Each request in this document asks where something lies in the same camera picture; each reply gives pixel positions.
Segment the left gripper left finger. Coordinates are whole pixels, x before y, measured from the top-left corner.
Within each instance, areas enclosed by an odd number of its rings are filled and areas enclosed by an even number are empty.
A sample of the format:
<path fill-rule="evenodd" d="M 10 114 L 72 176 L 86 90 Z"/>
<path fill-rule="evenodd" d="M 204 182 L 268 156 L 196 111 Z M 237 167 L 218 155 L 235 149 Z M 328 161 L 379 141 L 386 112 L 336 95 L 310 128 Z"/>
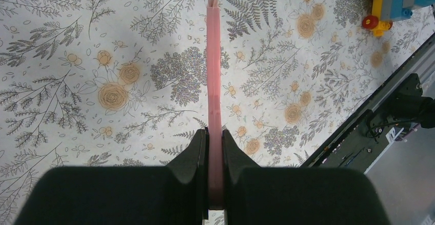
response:
<path fill-rule="evenodd" d="M 37 182 L 16 224 L 202 224 L 208 132 L 165 166 L 59 167 Z"/>

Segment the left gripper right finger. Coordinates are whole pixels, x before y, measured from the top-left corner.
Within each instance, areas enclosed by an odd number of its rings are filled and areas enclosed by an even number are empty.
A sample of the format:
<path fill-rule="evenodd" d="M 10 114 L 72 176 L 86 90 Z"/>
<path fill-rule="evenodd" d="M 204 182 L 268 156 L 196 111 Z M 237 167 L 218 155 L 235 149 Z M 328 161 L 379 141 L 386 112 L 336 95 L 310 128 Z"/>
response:
<path fill-rule="evenodd" d="M 222 137 L 226 224 L 389 224 L 363 173 L 261 167 L 228 130 Z"/>

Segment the pink plastic hand brush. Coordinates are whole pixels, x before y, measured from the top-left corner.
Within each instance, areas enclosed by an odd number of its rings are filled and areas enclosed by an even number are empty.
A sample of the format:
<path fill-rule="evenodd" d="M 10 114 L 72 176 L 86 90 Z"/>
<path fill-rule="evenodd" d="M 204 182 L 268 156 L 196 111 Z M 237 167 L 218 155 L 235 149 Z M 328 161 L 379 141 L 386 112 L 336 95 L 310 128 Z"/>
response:
<path fill-rule="evenodd" d="M 209 209 L 224 208 L 224 174 L 221 121 L 221 21 L 219 0 L 207 1 L 206 66 L 208 94 Z"/>

